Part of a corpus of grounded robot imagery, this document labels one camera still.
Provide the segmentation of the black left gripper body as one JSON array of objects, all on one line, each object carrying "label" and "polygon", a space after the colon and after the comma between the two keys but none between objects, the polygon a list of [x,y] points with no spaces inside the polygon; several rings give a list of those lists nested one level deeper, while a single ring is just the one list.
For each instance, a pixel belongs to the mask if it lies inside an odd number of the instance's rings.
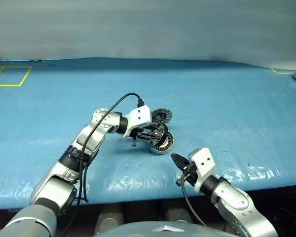
[{"label": "black left gripper body", "polygon": [[144,132],[143,128],[134,128],[129,137],[132,138],[132,147],[136,147],[137,146],[137,139],[139,139],[139,134],[141,134],[142,132]]}]

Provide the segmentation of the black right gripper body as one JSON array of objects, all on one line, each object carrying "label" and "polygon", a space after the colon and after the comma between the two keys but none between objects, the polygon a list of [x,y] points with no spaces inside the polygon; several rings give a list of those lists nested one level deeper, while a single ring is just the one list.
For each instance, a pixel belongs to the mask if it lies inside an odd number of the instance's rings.
[{"label": "black right gripper body", "polygon": [[192,187],[195,186],[195,183],[198,178],[196,171],[197,171],[197,167],[193,161],[188,163],[188,165],[182,171],[183,181],[187,181]]}]

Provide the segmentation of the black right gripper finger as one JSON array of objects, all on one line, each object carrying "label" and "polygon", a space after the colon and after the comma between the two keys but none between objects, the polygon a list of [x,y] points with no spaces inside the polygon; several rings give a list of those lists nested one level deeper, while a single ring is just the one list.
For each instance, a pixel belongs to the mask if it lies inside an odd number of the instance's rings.
[{"label": "black right gripper finger", "polygon": [[173,162],[175,163],[175,165],[177,166],[177,168],[179,168],[181,171],[183,171],[185,169],[185,167],[187,166],[187,159],[186,158],[172,158]]},{"label": "black right gripper finger", "polygon": [[171,158],[175,165],[188,165],[188,159],[179,154],[172,153]]}]

